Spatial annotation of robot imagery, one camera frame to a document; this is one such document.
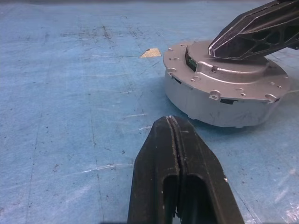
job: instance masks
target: scratch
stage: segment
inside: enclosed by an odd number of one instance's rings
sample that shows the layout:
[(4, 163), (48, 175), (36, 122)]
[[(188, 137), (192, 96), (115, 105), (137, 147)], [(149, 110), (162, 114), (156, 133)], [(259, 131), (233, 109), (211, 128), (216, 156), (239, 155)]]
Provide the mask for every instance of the scratch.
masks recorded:
[[(52, 65), (52, 61), (53, 61), (53, 56), (51, 57), (51, 60), (49, 62), (49, 66), (48, 66), (48, 70), (47, 70), (47, 74), (46, 74), (46, 81), (49, 79), (49, 74), (50, 74), (50, 68)], [(39, 131), (40, 131), (40, 126), (41, 126), (41, 122), (42, 122), (42, 118), (43, 118), (43, 112), (44, 112), (44, 103), (42, 104), (42, 109), (41, 109), (41, 115), (40, 115), (40, 121), (38, 123), (38, 127), (37, 127), (37, 133), (36, 133), (36, 140), (35, 140), (35, 146), (34, 146), (34, 150), (33, 150), (33, 161), (32, 161), (32, 168), (31, 168), (31, 175), (30, 175), (30, 180), (29, 180), (29, 193), (28, 193), (28, 201), (27, 201), (27, 210), (26, 210), (26, 216), (25, 216), (25, 223), (28, 223), (28, 213), (29, 213), (29, 203), (31, 200), (31, 186), (32, 186), (32, 179), (33, 179), (33, 171), (34, 171), (34, 163), (36, 161), (36, 148), (37, 148), (37, 141), (38, 141), (38, 137), (39, 137)]]
[(277, 60), (281, 61), (281, 59), (280, 59), (281, 57), (276, 57), (275, 55), (272, 55), (272, 56), (275, 57)]
[(69, 51), (69, 50), (72, 50), (72, 49), (74, 49), (74, 48), (76, 48), (77, 46), (74, 46), (74, 47), (71, 47), (71, 48), (68, 48), (68, 49), (65, 49), (63, 52), (67, 52), (67, 51)]
[(114, 77), (114, 76), (125, 76), (125, 75), (129, 75), (129, 74), (122, 73), (122, 74), (114, 74), (114, 75), (93, 75), (91, 77)]
[(245, 198), (243, 197), (243, 195), (240, 194), (240, 193), (238, 193), (237, 191), (236, 191), (236, 193), (237, 193), (237, 195), (239, 196), (239, 198), (240, 198), (240, 200), (242, 201), (242, 203), (244, 204), (244, 206), (245, 206), (245, 208), (247, 209), (247, 211), (249, 212), (249, 214), (252, 216), (253, 221), (254, 221), (255, 223), (259, 223), (259, 224), (261, 224), (261, 223), (262, 223), (261, 220), (260, 220), (259, 217), (256, 215), (256, 213), (254, 212), (254, 210), (253, 210), (249, 205), (247, 205), (247, 203), (246, 203)]
[(120, 111), (116, 111), (116, 110), (110, 110), (110, 109), (107, 109), (107, 108), (97, 108), (97, 110), (99, 110), (99, 111), (114, 112), (114, 113), (119, 113), (120, 112)]
[(138, 116), (145, 116), (145, 115), (147, 115), (147, 114), (146, 113), (132, 114), (132, 115), (126, 116), (126, 118), (138, 117)]
[(142, 75), (143, 73), (145, 73), (145, 72), (146, 72), (146, 70), (147, 70), (147, 69), (145, 69), (145, 70), (144, 70), (143, 72), (141, 72), (139, 75)]
[(133, 166), (133, 163), (128, 163), (128, 164), (109, 164), (109, 165), (97, 167), (96, 169), (90, 169), (90, 170), (82, 171), (82, 173), (88, 173), (88, 172), (91, 172), (91, 171), (108, 169), (108, 168), (113, 168), (113, 167), (131, 167), (131, 166)]
[(139, 56), (138, 55), (129, 55), (129, 56), (124, 55), (124, 56), (117, 56), (115, 58), (122, 59), (123, 57), (139, 57)]
[(279, 195), (277, 195), (277, 197), (275, 198), (274, 202), (277, 203), (279, 202), (281, 199), (283, 199), (283, 197), (286, 195), (286, 193), (289, 191), (289, 188), (286, 187), (282, 192), (280, 192)]
[(291, 169), (291, 170), (289, 171), (289, 174), (291, 174), (291, 175), (296, 174), (296, 169), (295, 169), (295, 168)]
[(84, 194), (86, 194), (90, 188), (92, 186), (89, 184), (89, 185), (85, 185), (84, 187), (78, 189), (78, 190), (75, 190), (73, 193), (72, 193), (72, 196), (71, 197), (68, 197), (68, 199), (65, 200), (66, 203), (72, 203), (74, 201), (76, 201), (78, 198), (82, 197)]
[(107, 57), (107, 58), (114, 58), (114, 57), (111, 57), (111, 56), (104, 56), (104, 55), (92, 55), (92, 57)]
[(123, 92), (120, 92), (120, 93), (132, 93), (134, 91), (123, 91)]
[(122, 122), (122, 121), (107, 121), (107, 123), (110, 123), (110, 124), (121, 124), (121, 125), (129, 125), (129, 124), (131, 124), (130, 122)]
[(102, 194), (101, 194), (99, 174), (97, 174), (97, 177), (98, 177), (98, 183), (99, 183), (99, 194), (100, 194), (100, 204), (101, 204), (101, 209), (102, 209), (102, 217), (103, 217), (103, 221), (104, 221), (105, 217), (104, 217), (104, 210), (103, 210), (103, 203), (102, 203)]
[(106, 89), (90, 89), (90, 91), (99, 91), (99, 92), (115, 92), (115, 93), (120, 93), (120, 91), (117, 90), (106, 90)]
[(284, 176), (284, 177), (281, 179), (281, 181), (278, 183), (278, 186), (281, 187), (281, 186), (284, 184), (284, 182), (286, 182), (287, 179), (289, 179), (289, 177), (290, 177), (289, 174), (286, 175), (286, 176)]
[(152, 67), (154, 67), (156, 64), (158, 64), (159, 62), (157, 62), (157, 63), (154, 63), (153, 65), (152, 65)]
[(162, 29), (163, 31), (166, 30), (166, 31), (174, 32), (174, 33), (180, 33), (180, 34), (187, 34), (187, 33), (189, 33), (189, 31), (168, 29), (166, 27), (156, 27), (156, 28)]
[(145, 126), (139, 129), (139, 131), (143, 130), (143, 129), (150, 129), (152, 126)]

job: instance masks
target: mounting hole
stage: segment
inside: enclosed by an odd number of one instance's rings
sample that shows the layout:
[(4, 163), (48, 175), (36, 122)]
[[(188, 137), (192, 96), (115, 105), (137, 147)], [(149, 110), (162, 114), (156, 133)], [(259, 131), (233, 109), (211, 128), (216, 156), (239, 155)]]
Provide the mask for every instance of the mounting hole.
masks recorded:
[(200, 77), (199, 76), (193, 76), (191, 79), (191, 82), (194, 82), (195, 80), (200, 81)]
[(211, 72), (216, 72), (216, 71), (217, 71), (217, 69), (218, 69), (218, 67), (217, 67), (217, 66), (215, 66), (215, 65), (213, 65)]
[(220, 92), (218, 90), (212, 90), (210, 92), (209, 98), (214, 99), (214, 100), (218, 100), (220, 98)]
[(243, 88), (236, 88), (236, 90), (239, 91), (239, 92), (243, 92), (244, 91)]
[(176, 72), (177, 70), (175, 68), (167, 68), (167, 71)]
[(270, 103), (275, 102), (275, 100), (277, 99), (274, 95), (272, 94), (266, 94), (265, 97), (270, 101)]

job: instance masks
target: blue mat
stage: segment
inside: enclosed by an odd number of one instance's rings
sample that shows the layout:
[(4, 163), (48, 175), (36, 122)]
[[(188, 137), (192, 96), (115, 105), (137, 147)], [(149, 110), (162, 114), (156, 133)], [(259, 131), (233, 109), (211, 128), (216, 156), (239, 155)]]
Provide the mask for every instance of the blue mat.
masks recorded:
[[(186, 117), (161, 53), (213, 39), (265, 1), (0, 4), (0, 223), (126, 221), (134, 159), (152, 123)], [(246, 224), (299, 223), (299, 52), (270, 59), (292, 92), (256, 127), (191, 121), (219, 158)]]

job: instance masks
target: blue work surface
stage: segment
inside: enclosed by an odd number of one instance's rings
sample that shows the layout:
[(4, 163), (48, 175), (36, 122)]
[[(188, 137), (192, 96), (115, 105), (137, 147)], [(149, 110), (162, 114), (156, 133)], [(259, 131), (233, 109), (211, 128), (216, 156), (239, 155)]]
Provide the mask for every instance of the blue work surface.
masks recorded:
[[(0, 4), (0, 223), (126, 221), (134, 159), (153, 122), (186, 118), (161, 53), (213, 39), (265, 1)], [(299, 52), (269, 58), (291, 92), (263, 125), (191, 121), (221, 162), (246, 224), (299, 223)]]

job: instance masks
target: metal housing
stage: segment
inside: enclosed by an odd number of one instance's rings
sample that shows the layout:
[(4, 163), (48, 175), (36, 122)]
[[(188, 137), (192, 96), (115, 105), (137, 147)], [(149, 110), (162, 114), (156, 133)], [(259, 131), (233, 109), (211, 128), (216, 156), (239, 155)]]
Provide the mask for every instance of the metal housing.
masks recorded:
[(164, 54), (165, 91), (190, 118), (221, 127), (266, 121), (288, 92), (288, 75), (264, 57), (232, 61), (213, 58), (211, 41), (182, 42)]

